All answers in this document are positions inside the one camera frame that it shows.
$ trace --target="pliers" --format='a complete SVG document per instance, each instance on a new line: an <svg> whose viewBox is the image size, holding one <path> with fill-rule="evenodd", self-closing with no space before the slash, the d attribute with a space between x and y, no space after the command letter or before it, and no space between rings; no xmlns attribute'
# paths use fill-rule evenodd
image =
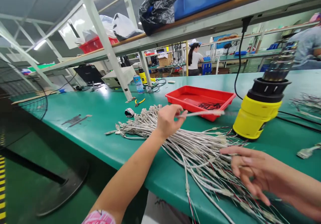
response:
<svg viewBox="0 0 321 224"><path fill-rule="evenodd" d="M142 101L140 101L140 102L137 103L137 99L135 99L135 104L136 104L135 107L137 107L138 105L140 105L140 104L141 104L142 102L144 102L144 101L145 101L145 99L143 99Z"/></svg>

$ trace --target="cardboard box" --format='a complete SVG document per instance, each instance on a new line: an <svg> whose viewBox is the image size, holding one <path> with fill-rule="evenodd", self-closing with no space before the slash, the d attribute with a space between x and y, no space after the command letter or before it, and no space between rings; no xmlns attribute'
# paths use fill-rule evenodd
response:
<svg viewBox="0 0 321 224"><path fill-rule="evenodd" d="M163 57L163 58L160 58L158 59L158 62L159 62L159 65L160 66L168 66L168 65L171 65L172 64L172 54L169 53L168 54L168 58L166 57Z"/></svg>
<svg viewBox="0 0 321 224"><path fill-rule="evenodd" d="M172 73L172 77L179 77L181 76L179 72L173 72Z"/></svg>
<svg viewBox="0 0 321 224"><path fill-rule="evenodd" d="M149 74L151 78L159 78L159 72Z"/></svg>
<svg viewBox="0 0 321 224"><path fill-rule="evenodd" d="M230 68L218 68L217 74L229 74ZM213 68L212 74L216 74L216 68Z"/></svg>
<svg viewBox="0 0 321 224"><path fill-rule="evenodd" d="M168 77L168 75L169 75L169 72L162 73L162 77L163 77L163 78Z"/></svg>

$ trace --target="white shirt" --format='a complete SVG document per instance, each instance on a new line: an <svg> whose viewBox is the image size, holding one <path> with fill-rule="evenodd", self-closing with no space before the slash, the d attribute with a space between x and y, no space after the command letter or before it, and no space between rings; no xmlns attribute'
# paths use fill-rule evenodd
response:
<svg viewBox="0 0 321 224"><path fill-rule="evenodd" d="M321 26L309 28L292 36L288 42L299 41L294 61L300 65L313 59L313 50L321 48Z"/></svg>
<svg viewBox="0 0 321 224"><path fill-rule="evenodd" d="M193 51L192 64L191 66L188 66L188 69L190 70L197 69L198 68L197 64L199 60L202 58L203 56L200 53Z"/></svg>

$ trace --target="white cable bundle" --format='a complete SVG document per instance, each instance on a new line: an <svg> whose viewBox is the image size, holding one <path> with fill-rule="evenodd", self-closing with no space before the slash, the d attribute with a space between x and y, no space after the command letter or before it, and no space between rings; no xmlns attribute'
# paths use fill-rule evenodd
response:
<svg viewBox="0 0 321 224"><path fill-rule="evenodd" d="M127 139L146 139L157 126L157 112L161 108L161 105L154 105L151 106L148 111L142 109L140 115L134 115L135 120L129 120L127 123L119 122L119 124L116 124L115 131L110 131L106 134L115 132ZM193 210L195 213L196 210L190 198L187 172L190 173L204 195L231 224L235 224L234 221L214 200L215 196L217 201L219 201L217 193L231 198L236 206L241 206L260 223L283 223L275 215L271 207L267 207L264 204L260 205L242 182L234 176L230 164L231 157L220 154L221 148L231 145L247 145L246 142L235 138L235 136L227 137L230 131L227 132L223 128L224 127L214 127L204 132L179 129L175 134L167 138L162 145L166 153L185 169L186 193L192 216L194 217ZM225 132L207 132L211 130L221 130ZM126 134L136 134L141 137L128 137Z"/></svg>

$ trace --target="ceiling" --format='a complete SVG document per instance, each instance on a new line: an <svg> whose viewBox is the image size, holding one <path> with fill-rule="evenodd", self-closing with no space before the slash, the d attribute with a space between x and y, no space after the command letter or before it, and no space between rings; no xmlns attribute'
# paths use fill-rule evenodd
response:
<svg viewBox="0 0 321 224"><path fill-rule="evenodd" d="M0 13L53 22L53 25L40 24L43 31L48 32L50 28L59 23L79 1L80 0L0 0ZM100 10L113 1L114 0L95 0L95 4L97 9ZM136 21L139 22L138 10L144 0L131 1ZM116 13L128 16L124 0L118 1L114 5L102 11L100 14L113 17ZM18 29L17 24L13 20L9 19L0 19L0 21L14 36ZM23 22L22 26L35 42L38 42L39 39L41 39L40 34L32 23ZM17 39L26 39L26 37L20 32ZM57 32L51 37L51 39L62 40Z"/></svg>

